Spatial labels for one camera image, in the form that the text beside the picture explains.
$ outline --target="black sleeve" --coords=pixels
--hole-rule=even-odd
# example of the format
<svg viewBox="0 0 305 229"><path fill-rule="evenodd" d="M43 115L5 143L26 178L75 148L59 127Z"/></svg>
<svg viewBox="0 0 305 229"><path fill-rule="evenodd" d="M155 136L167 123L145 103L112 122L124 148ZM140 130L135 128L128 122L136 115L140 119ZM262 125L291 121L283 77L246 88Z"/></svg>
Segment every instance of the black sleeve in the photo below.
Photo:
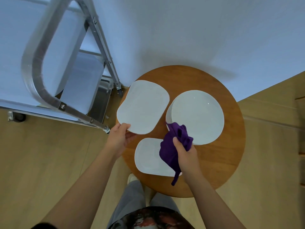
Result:
<svg viewBox="0 0 305 229"><path fill-rule="evenodd" d="M38 223L37 225L32 227L32 229L57 229L57 228L49 223Z"/></svg>

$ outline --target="round wooden table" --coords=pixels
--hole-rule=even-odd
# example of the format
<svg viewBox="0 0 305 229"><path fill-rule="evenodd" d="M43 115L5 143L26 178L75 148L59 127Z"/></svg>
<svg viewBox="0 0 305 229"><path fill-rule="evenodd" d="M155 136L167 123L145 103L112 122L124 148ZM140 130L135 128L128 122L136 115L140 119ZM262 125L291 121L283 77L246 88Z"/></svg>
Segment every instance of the round wooden table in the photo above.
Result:
<svg viewBox="0 0 305 229"><path fill-rule="evenodd" d="M246 132L242 113L234 97L228 89L213 76L189 66L164 66L151 70L137 80L147 80L162 86L170 95L170 102L181 93L189 90L201 90L213 96L224 112L224 129L221 135L206 145L196 145L201 171L212 187L222 186L235 172L244 152ZM163 139L168 132L164 111L161 119L152 132L138 135L123 153L123 158L132 173L149 188L169 196L192 197L183 174L175 186L171 185L173 177L157 176L141 173L135 166L135 148L147 137Z"/></svg>

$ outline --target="caster wheel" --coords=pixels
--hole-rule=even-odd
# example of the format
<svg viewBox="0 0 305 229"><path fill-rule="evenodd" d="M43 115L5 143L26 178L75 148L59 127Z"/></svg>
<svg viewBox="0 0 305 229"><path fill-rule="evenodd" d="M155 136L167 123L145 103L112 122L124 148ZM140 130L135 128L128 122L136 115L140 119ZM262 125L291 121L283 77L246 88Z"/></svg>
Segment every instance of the caster wheel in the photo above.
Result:
<svg viewBox="0 0 305 229"><path fill-rule="evenodd" d="M13 121L20 123L26 120L27 116L22 113L13 112Z"/></svg>
<svg viewBox="0 0 305 229"><path fill-rule="evenodd" d="M119 94L119 96L120 96L121 98L123 98L124 93L123 93L122 89L118 89L118 90L117 90L117 93Z"/></svg>

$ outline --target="purple towel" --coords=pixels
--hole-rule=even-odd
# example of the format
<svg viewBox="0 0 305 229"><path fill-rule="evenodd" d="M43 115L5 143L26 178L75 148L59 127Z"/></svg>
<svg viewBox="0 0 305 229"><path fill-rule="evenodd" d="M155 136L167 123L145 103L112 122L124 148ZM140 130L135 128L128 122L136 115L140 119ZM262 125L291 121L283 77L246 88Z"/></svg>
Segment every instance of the purple towel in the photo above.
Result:
<svg viewBox="0 0 305 229"><path fill-rule="evenodd" d="M160 143L161 148L159 155L163 161L166 162L176 173L173 178L172 186L178 181L181 169L178 163L178 152L173 144L173 138L177 137L183 144L186 151L189 151L192 146L193 138L188 136L185 125L179 126L176 122L167 124L170 131L165 135L163 141Z"/></svg>

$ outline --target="shoe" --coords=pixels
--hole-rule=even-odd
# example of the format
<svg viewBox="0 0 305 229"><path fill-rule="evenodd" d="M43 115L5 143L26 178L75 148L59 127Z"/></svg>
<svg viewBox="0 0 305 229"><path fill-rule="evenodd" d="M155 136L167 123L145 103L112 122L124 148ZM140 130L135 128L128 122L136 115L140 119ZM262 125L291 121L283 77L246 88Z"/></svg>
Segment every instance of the shoe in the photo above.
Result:
<svg viewBox="0 0 305 229"><path fill-rule="evenodd" d="M127 184L129 184L129 183L132 182L132 181L137 181L137 180L139 181L139 179L137 179L137 177L134 176L133 173L131 173L131 174L129 174L129 176L128 176Z"/></svg>

